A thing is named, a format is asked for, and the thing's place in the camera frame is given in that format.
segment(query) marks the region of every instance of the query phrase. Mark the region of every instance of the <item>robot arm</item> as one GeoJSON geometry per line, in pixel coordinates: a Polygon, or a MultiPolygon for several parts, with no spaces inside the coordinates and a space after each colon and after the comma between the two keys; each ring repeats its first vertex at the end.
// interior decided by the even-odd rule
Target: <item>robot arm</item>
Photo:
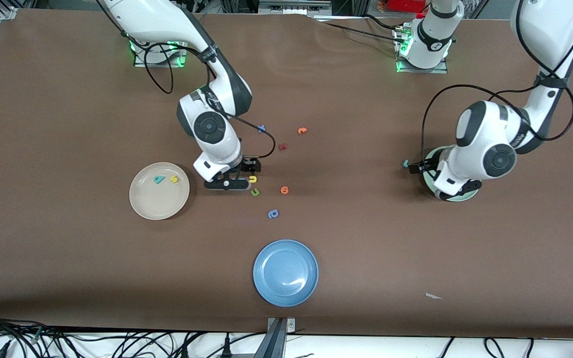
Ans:
{"type": "Polygon", "coordinates": [[[426,16],[410,23],[411,38],[399,54],[418,68],[437,66],[448,54],[452,35],[463,17],[461,0],[433,0],[426,16]]]}
{"type": "Polygon", "coordinates": [[[508,174],[516,165],[517,154],[529,153],[543,144],[530,128],[540,136],[549,132],[551,117],[573,68],[573,2],[524,1],[520,18],[525,43],[546,66],[558,67],[555,73],[560,80],[540,68],[538,86],[527,105],[517,108],[520,113],[486,100],[469,106],[457,123],[457,144],[440,149],[425,163],[436,173],[435,195],[440,199],[475,190],[480,180],[508,174]]]}
{"type": "Polygon", "coordinates": [[[183,129],[202,149],[193,167],[211,182],[241,165],[241,145],[227,114],[237,116],[248,111],[252,94],[195,16],[169,0],[103,2],[131,37],[152,43],[184,41],[199,52],[198,59],[213,70],[216,79],[185,95],[177,109],[183,129]]]}

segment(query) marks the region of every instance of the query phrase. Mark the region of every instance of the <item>red object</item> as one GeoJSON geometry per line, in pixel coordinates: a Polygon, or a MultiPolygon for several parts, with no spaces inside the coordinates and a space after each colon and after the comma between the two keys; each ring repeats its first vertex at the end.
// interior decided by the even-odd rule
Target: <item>red object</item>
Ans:
{"type": "Polygon", "coordinates": [[[402,11],[407,13],[420,13],[426,6],[426,0],[388,0],[389,10],[402,11]]]}

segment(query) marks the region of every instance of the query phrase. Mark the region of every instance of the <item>black cable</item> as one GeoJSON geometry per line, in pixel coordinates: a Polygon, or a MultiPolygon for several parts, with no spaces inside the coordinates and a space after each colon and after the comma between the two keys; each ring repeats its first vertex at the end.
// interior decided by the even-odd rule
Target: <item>black cable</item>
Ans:
{"type": "Polygon", "coordinates": [[[77,350],[77,348],[75,347],[75,345],[72,343],[72,341],[70,340],[70,338],[68,337],[64,337],[63,340],[66,342],[66,345],[68,345],[68,347],[70,348],[70,350],[72,352],[74,352],[75,356],[77,356],[77,358],[84,358],[84,356],[82,356],[79,351],[77,350]]]}
{"type": "Polygon", "coordinates": [[[123,354],[125,354],[125,352],[129,351],[130,348],[132,348],[132,346],[134,344],[137,344],[137,342],[139,342],[139,340],[143,339],[143,338],[147,338],[147,336],[151,335],[151,332],[145,333],[143,336],[137,337],[134,342],[132,342],[130,345],[128,345],[127,347],[125,347],[125,345],[123,345],[123,348],[121,349],[121,354],[119,357],[122,357],[123,354]]]}
{"type": "MultiPolygon", "coordinates": [[[[161,349],[162,351],[164,351],[168,356],[170,356],[171,354],[162,346],[160,345],[158,342],[156,342],[159,338],[161,338],[162,336],[165,335],[170,335],[172,332],[167,332],[159,337],[156,338],[150,338],[150,337],[145,337],[145,336],[141,336],[141,337],[137,337],[137,338],[130,338],[130,339],[136,339],[136,340],[149,340],[150,342],[148,344],[146,344],[145,346],[149,346],[151,344],[155,344],[157,345],[157,347],[159,347],[159,349],[161,349]]],[[[79,336],[74,336],[74,335],[66,335],[69,338],[73,338],[75,340],[81,341],[81,342],[98,342],[98,341],[102,341],[102,340],[116,340],[116,339],[123,339],[125,340],[125,336],[107,336],[107,337],[101,337],[101,338],[81,338],[79,336]]]]}
{"type": "MultiPolygon", "coordinates": [[[[565,59],[567,59],[569,54],[571,54],[571,52],[573,51],[573,45],[570,47],[570,49],[568,50],[568,52],[564,56],[563,61],[560,61],[554,70],[552,70],[549,66],[544,64],[543,61],[541,61],[538,57],[536,57],[536,55],[534,55],[532,53],[530,48],[527,46],[527,43],[525,43],[525,40],[523,39],[523,35],[521,34],[521,10],[523,7],[523,2],[524,2],[524,0],[519,0],[518,7],[516,9],[516,18],[514,21],[515,27],[516,27],[516,37],[519,39],[519,43],[521,43],[521,46],[523,46],[523,49],[525,50],[525,52],[527,52],[527,54],[530,56],[530,58],[532,58],[537,64],[539,64],[539,66],[541,66],[541,68],[548,71],[550,77],[553,77],[555,79],[559,79],[559,75],[557,75],[556,70],[559,69],[559,67],[563,64],[565,59]]],[[[532,127],[530,127],[529,128],[530,132],[532,132],[532,134],[534,134],[534,137],[537,138],[537,140],[541,140],[541,141],[557,140],[557,139],[561,138],[562,136],[564,136],[567,133],[567,131],[570,129],[570,127],[572,126],[572,124],[573,124],[573,93],[569,87],[566,88],[566,92],[567,92],[567,95],[569,96],[570,101],[572,103],[572,115],[571,115],[570,120],[567,123],[566,128],[557,136],[553,136],[551,138],[545,138],[543,136],[540,136],[537,132],[535,132],[532,129],[532,127]]]]}
{"type": "Polygon", "coordinates": [[[148,47],[145,50],[145,57],[143,57],[143,61],[145,62],[145,70],[147,70],[147,75],[149,75],[150,79],[152,79],[152,81],[154,82],[154,84],[161,89],[161,91],[165,92],[166,94],[171,94],[174,91],[174,73],[171,70],[171,63],[169,63],[169,56],[167,55],[167,52],[165,52],[163,46],[164,45],[168,45],[168,43],[164,43],[164,42],[157,42],[155,44],[153,44],[152,46],[148,47]],[[165,55],[165,60],[168,63],[168,67],[169,67],[169,77],[171,78],[171,84],[169,86],[169,90],[164,89],[159,82],[154,78],[154,76],[152,75],[152,72],[150,71],[150,66],[148,66],[147,64],[147,54],[150,53],[150,51],[152,50],[152,48],[159,46],[161,47],[161,51],[163,52],[163,54],[165,55]]]}
{"type": "Polygon", "coordinates": [[[357,30],[357,29],[352,29],[350,27],[345,27],[345,26],[341,26],[341,25],[336,25],[334,23],[328,23],[325,22],[327,25],[332,26],[332,27],[337,27],[338,29],[344,29],[344,30],[349,30],[349,31],[353,31],[353,32],[357,32],[359,34],[364,34],[364,35],[368,35],[368,36],[373,36],[376,38],[382,38],[382,39],[389,39],[390,41],[393,42],[404,42],[403,39],[400,38],[391,38],[388,36],[382,36],[382,35],[378,35],[378,34],[373,34],[372,32],[366,32],[366,31],[362,31],[362,30],[357,30]]]}
{"type": "Polygon", "coordinates": [[[227,336],[225,336],[225,345],[222,346],[222,354],[220,354],[220,358],[232,358],[233,354],[231,353],[231,342],[229,340],[229,332],[227,332],[227,336]]]}
{"type": "Polygon", "coordinates": [[[202,331],[202,332],[197,332],[195,335],[187,338],[187,336],[185,336],[186,340],[183,342],[183,344],[180,346],[180,348],[176,349],[175,351],[173,351],[170,355],[169,358],[178,358],[178,356],[180,356],[180,354],[182,353],[183,350],[186,350],[189,345],[196,340],[196,338],[205,335],[207,332],[202,331]]]}
{"type": "MultiPolygon", "coordinates": [[[[526,92],[526,91],[531,91],[531,90],[533,90],[533,89],[535,89],[535,88],[537,88],[537,87],[538,87],[538,85],[534,85],[534,86],[531,86],[531,87],[529,87],[529,88],[520,89],[520,90],[500,90],[500,91],[498,91],[496,94],[501,94],[501,93],[524,93],[524,92],[526,92]]],[[[495,96],[492,95],[492,96],[491,96],[490,98],[488,98],[487,100],[492,100],[494,97],[495,97],[495,96]]]]}
{"type": "Polygon", "coordinates": [[[501,358],[505,358],[505,356],[503,355],[503,351],[501,351],[501,347],[498,346],[498,343],[496,342],[496,340],[494,340],[494,338],[490,338],[490,337],[484,338],[484,340],[483,340],[483,346],[486,349],[487,354],[491,355],[492,358],[498,358],[497,356],[492,354],[491,351],[489,351],[489,347],[487,346],[487,341],[491,341],[496,346],[496,349],[498,349],[498,353],[501,356],[501,358]]]}
{"type": "Polygon", "coordinates": [[[2,329],[3,331],[6,331],[7,333],[10,333],[11,336],[13,336],[13,338],[19,343],[22,353],[23,353],[23,358],[27,358],[27,353],[25,351],[25,348],[23,346],[23,343],[25,343],[26,345],[29,346],[30,350],[32,351],[32,353],[34,354],[34,356],[36,358],[39,358],[39,353],[36,351],[36,349],[34,349],[34,347],[30,344],[30,342],[28,342],[28,340],[25,339],[25,337],[23,337],[23,335],[20,335],[18,332],[14,331],[13,329],[0,324],[0,329],[2,329]]]}
{"type": "Polygon", "coordinates": [[[530,340],[530,347],[527,349],[527,353],[525,354],[525,358],[530,358],[530,354],[532,353],[532,348],[534,348],[534,338],[528,338],[530,340]]]}
{"type": "MultiPolygon", "coordinates": [[[[211,82],[211,79],[210,79],[210,77],[209,77],[209,71],[207,71],[207,88],[209,88],[209,82],[211,82]]],[[[225,111],[220,111],[220,110],[218,110],[217,108],[215,108],[215,107],[211,104],[211,102],[209,102],[209,100],[207,101],[207,104],[209,104],[209,107],[211,107],[211,109],[213,109],[214,111],[220,113],[220,115],[223,115],[223,116],[225,116],[225,117],[234,118],[235,120],[237,120],[237,121],[239,121],[239,122],[242,122],[242,123],[244,123],[244,124],[250,126],[251,128],[257,129],[257,131],[259,131],[259,132],[261,132],[261,133],[264,133],[264,134],[266,134],[267,136],[269,136],[269,138],[271,138],[271,141],[273,142],[273,145],[272,145],[272,147],[271,147],[271,150],[269,150],[268,153],[264,154],[263,156],[244,156],[245,158],[262,159],[262,158],[266,158],[266,157],[270,156],[271,154],[273,154],[273,152],[274,152],[275,149],[276,149],[276,139],[275,139],[275,137],[274,137],[271,133],[269,133],[266,129],[262,129],[262,128],[258,127],[257,125],[255,125],[255,124],[253,124],[253,123],[251,123],[251,122],[247,122],[246,120],[244,120],[244,119],[242,119],[242,118],[240,118],[240,117],[238,117],[238,116],[232,115],[232,114],[227,113],[227,112],[225,112],[225,111]]]]}
{"type": "MultiPolygon", "coordinates": [[[[257,336],[257,335],[264,335],[266,334],[266,332],[257,332],[257,333],[250,333],[249,335],[245,335],[239,338],[236,338],[234,340],[232,340],[231,342],[229,342],[230,345],[234,344],[235,342],[241,341],[245,338],[249,338],[252,336],[257,336]]],[[[216,349],[215,351],[211,352],[211,354],[209,354],[208,356],[206,356],[205,358],[212,358],[213,356],[215,356],[218,352],[222,351],[222,349],[225,348],[225,346],[223,345],[222,347],[216,349]]]]}
{"type": "MultiPolygon", "coordinates": [[[[509,100],[503,98],[501,95],[499,95],[498,93],[495,93],[493,91],[490,91],[488,89],[482,88],[480,86],[475,86],[475,85],[464,85],[464,84],[460,84],[460,85],[452,85],[452,86],[448,86],[447,88],[441,89],[439,92],[437,92],[436,95],[434,95],[434,97],[432,97],[432,100],[430,100],[428,106],[426,107],[426,111],[423,113],[423,119],[421,121],[421,161],[424,160],[424,155],[423,153],[425,152],[425,127],[426,127],[426,118],[428,117],[428,111],[430,111],[430,107],[432,107],[432,104],[434,103],[434,101],[445,91],[448,91],[450,89],[455,89],[455,88],[471,88],[471,89],[476,89],[479,91],[484,91],[485,93],[492,95],[493,97],[498,98],[499,100],[503,101],[505,104],[507,104],[507,106],[509,106],[510,108],[512,108],[519,116],[521,116],[521,121],[525,122],[527,124],[527,121],[525,121],[525,118],[523,118],[523,115],[521,115],[521,112],[518,110],[518,108],[516,108],[516,106],[514,106],[509,100]]],[[[573,94],[571,94],[571,91],[568,91],[568,93],[570,94],[570,98],[573,101],[573,94]]],[[[560,137],[564,136],[564,134],[566,134],[566,132],[570,129],[570,127],[573,124],[573,115],[571,120],[567,123],[566,128],[557,136],[554,136],[552,138],[544,138],[539,136],[539,134],[537,132],[534,131],[534,129],[532,129],[532,127],[530,127],[529,124],[528,125],[528,131],[532,132],[532,134],[534,134],[534,136],[540,140],[545,140],[545,141],[552,141],[552,140],[557,140],[560,137]]],[[[432,175],[431,172],[426,172],[428,173],[428,175],[430,175],[432,177],[432,179],[435,179],[434,175],[432,175]]]]}
{"type": "Polygon", "coordinates": [[[146,354],[151,354],[152,358],[156,358],[156,355],[153,352],[143,352],[143,353],[134,354],[133,356],[125,357],[125,358],[139,358],[139,357],[145,356],[146,354]]]}
{"type": "Polygon", "coordinates": [[[379,26],[381,26],[381,27],[383,27],[383,28],[385,28],[385,29],[395,30],[395,26],[386,25],[386,23],[381,22],[380,19],[376,18],[376,17],[373,16],[372,14],[365,13],[365,14],[362,14],[361,17],[370,18],[371,20],[375,21],[375,22],[377,23],[377,25],[379,25],[379,26]]]}
{"type": "Polygon", "coordinates": [[[160,344],[158,344],[156,341],[163,338],[164,336],[171,336],[171,332],[167,332],[167,333],[163,333],[162,335],[159,335],[156,338],[153,338],[148,344],[142,346],[138,351],[136,351],[136,353],[134,353],[134,356],[138,356],[138,354],[143,350],[146,349],[147,347],[149,347],[152,344],[156,344],[167,356],[170,356],[171,353],[169,353],[166,349],[164,349],[160,344]]]}
{"type": "Polygon", "coordinates": [[[441,352],[441,356],[439,356],[439,358],[445,358],[446,354],[448,353],[448,349],[450,348],[450,345],[452,344],[452,342],[454,340],[455,340],[455,337],[450,337],[450,340],[448,341],[448,343],[444,347],[444,350],[443,350],[443,352],[441,352]]]}
{"type": "Polygon", "coordinates": [[[50,346],[54,343],[54,340],[50,341],[49,345],[46,345],[45,340],[43,340],[43,336],[40,337],[41,338],[41,342],[43,343],[43,347],[45,348],[45,351],[43,352],[43,354],[47,354],[48,357],[50,356],[50,346]]]}
{"type": "Polygon", "coordinates": [[[129,36],[127,34],[127,32],[125,32],[125,30],[123,30],[118,23],[116,23],[114,21],[114,18],[112,18],[112,16],[107,12],[107,10],[105,10],[105,7],[103,7],[100,4],[99,0],[96,0],[97,5],[100,7],[100,9],[103,11],[103,13],[105,14],[105,17],[107,17],[107,19],[109,19],[109,21],[112,23],[112,25],[114,25],[114,27],[116,27],[116,29],[118,30],[118,32],[120,32],[121,36],[123,36],[124,38],[128,38],[130,39],[130,41],[132,41],[132,43],[134,43],[134,45],[136,45],[136,47],[141,48],[141,50],[145,50],[145,47],[143,45],[141,45],[140,43],[138,43],[138,41],[136,41],[136,39],[132,38],[131,36],[129,36]]]}

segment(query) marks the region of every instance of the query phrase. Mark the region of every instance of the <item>blue plate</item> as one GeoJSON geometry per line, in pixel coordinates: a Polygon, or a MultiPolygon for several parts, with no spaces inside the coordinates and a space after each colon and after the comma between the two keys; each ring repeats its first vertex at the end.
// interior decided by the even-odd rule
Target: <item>blue plate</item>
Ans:
{"type": "Polygon", "coordinates": [[[308,247],[294,240],[268,244],[255,259],[253,283],[270,304],[293,307],[318,285],[318,262],[308,247]]]}

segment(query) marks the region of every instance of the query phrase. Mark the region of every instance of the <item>table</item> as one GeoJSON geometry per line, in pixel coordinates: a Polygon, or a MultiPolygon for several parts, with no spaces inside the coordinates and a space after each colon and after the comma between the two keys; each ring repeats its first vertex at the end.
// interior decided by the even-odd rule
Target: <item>table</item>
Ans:
{"type": "MultiPolygon", "coordinates": [[[[204,83],[196,59],[165,95],[102,13],[21,9],[0,27],[0,316],[215,331],[291,316],[307,333],[573,337],[573,128],[464,203],[432,199],[401,166],[419,159],[439,89],[532,83],[536,66],[507,22],[462,22],[450,72],[419,75],[395,72],[385,40],[305,16],[201,21],[252,88],[246,120],[288,143],[262,162],[258,197],[207,191],[191,168],[199,149],[175,111],[204,83]],[[127,193],[158,161],[182,166],[193,191],[177,216],[153,222],[127,193]],[[266,303],[252,282],[257,253],[282,238],[320,265],[315,293],[294,308],[266,303]]],[[[341,23],[386,34],[369,21],[341,23]]],[[[437,100],[427,147],[454,143],[478,99],[464,89],[437,100]]],[[[233,125],[246,154],[268,150],[233,125]]]]}

